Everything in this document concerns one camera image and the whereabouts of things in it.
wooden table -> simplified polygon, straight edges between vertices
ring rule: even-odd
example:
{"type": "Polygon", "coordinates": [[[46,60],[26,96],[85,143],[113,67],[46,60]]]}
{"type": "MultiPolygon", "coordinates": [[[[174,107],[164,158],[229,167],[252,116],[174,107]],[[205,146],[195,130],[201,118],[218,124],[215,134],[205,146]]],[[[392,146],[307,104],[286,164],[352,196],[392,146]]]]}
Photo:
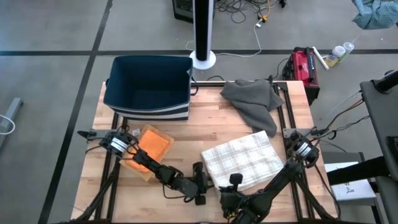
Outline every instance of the wooden table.
{"type": "MultiPolygon", "coordinates": [[[[297,127],[312,128],[312,116],[302,82],[292,81],[287,83],[297,127]]],[[[172,136],[175,142],[162,163],[174,166],[186,176],[190,176],[192,164],[201,161],[201,151],[252,133],[251,128],[246,125],[233,106],[220,95],[221,89],[222,87],[201,87],[198,94],[191,97],[190,116],[187,122],[130,121],[128,124],[131,129],[142,128],[145,124],[151,124],[172,136]]],[[[104,93],[105,86],[103,85],[95,114],[94,129],[111,128],[113,110],[103,104],[104,93]]],[[[289,127],[285,105],[283,109],[286,124],[289,127]]],[[[286,156],[277,110],[271,111],[271,115],[278,125],[277,134],[271,139],[271,143],[284,162],[286,156]]],[[[84,210],[97,194],[105,154],[106,151],[99,148],[86,155],[72,218],[81,215],[81,210],[84,210]]],[[[327,181],[322,157],[318,160],[317,165],[327,181]]],[[[307,169],[306,172],[312,193],[331,215],[336,216],[333,199],[323,186],[316,170],[307,169]]],[[[245,190],[245,192],[254,192],[265,187],[266,184],[259,184],[245,190]]],[[[299,190],[299,193],[303,214],[307,217],[301,190],[299,190]]],[[[166,189],[166,195],[173,197],[180,194],[166,189]]],[[[144,182],[131,171],[122,167],[119,175],[113,222],[226,222],[222,216],[216,190],[210,189],[206,194],[206,199],[207,204],[204,206],[195,206],[194,202],[184,203],[182,199],[166,199],[163,197],[162,186],[157,179],[151,178],[149,182],[144,182]]],[[[108,201],[105,198],[103,216],[106,215],[107,204],[108,201]]],[[[274,199],[271,212],[264,221],[297,221],[290,185],[286,186],[274,199]]]]}

white paper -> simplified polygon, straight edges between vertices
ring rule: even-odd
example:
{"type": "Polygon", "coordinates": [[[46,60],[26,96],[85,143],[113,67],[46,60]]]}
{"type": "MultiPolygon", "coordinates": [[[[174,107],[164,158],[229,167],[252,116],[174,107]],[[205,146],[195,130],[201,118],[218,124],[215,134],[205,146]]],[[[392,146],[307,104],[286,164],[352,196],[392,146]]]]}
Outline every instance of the white paper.
{"type": "MultiPolygon", "coordinates": [[[[336,169],[352,166],[357,163],[358,162],[341,162],[335,164],[325,164],[325,169],[326,172],[330,172],[336,169]]],[[[331,190],[337,201],[376,197],[368,180],[357,180],[345,184],[333,185],[331,186],[331,190]]]]}

navy fabric bin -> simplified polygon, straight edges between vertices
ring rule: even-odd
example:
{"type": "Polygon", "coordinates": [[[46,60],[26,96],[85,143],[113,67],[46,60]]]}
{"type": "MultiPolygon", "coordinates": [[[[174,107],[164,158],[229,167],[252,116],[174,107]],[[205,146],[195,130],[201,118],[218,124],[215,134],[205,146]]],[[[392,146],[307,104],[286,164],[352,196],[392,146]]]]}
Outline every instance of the navy fabric bin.
{"type": "Polygon", "coordinates": [[[186,121],[192,59],[172,56],[120,56],[113,61],[104,104],[139,121],[186,121]]]}

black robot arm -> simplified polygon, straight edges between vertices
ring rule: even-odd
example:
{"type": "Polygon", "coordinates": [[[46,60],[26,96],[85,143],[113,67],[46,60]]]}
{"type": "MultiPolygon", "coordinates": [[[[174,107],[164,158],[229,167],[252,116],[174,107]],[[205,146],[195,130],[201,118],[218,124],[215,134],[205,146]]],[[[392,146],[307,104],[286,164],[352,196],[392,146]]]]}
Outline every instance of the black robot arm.
{"type": "Polygon", "coordinates": [[[239,192],[238,184],[241,184],[243,179],[241,174],[231,175],[229,181],[233,186],[220,187],[220,203],[223,216],[227,219],[233,218],[231,223],[255,224],[263,221],[271,210],[273,199],[292,180],[298,183],[304,195],[309,199],[322,219],[335,219],[327,213],[308,187],[298,178],[298,175],[305,168],[315,165],[319,158],[319,150],[305,136],[296,131],[291,134],[286,145],[293,152],[292,157],[288,159],[283,169],[264,189],[260,189],[252,195],[244,195],[242,192],[239,192]]]}
{"type": "Polygon", "coordinates": [[[135,153],[133,161],[152,171],[160,183],[172,190],[178,190],[188,198],[197,196],[197,184],[185,178],[181,171],[172,166],[159,164],[142,149],[138,149],[135,153]]]}

gray cloth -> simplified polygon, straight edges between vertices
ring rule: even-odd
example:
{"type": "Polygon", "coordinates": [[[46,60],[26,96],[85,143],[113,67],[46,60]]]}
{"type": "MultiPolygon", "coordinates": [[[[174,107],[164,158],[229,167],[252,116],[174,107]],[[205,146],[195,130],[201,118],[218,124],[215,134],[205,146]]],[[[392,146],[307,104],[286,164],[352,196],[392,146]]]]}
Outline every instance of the gray cloth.
{"type": "Polygon", "coordinates": [[[277,126],[269,112],[284,101],[266,80],[249,82],[237,79],[235,83],[226,82],[220,94],[234,105],[255,133],[265,130],[269,137],[275,136],[277,126]]]}

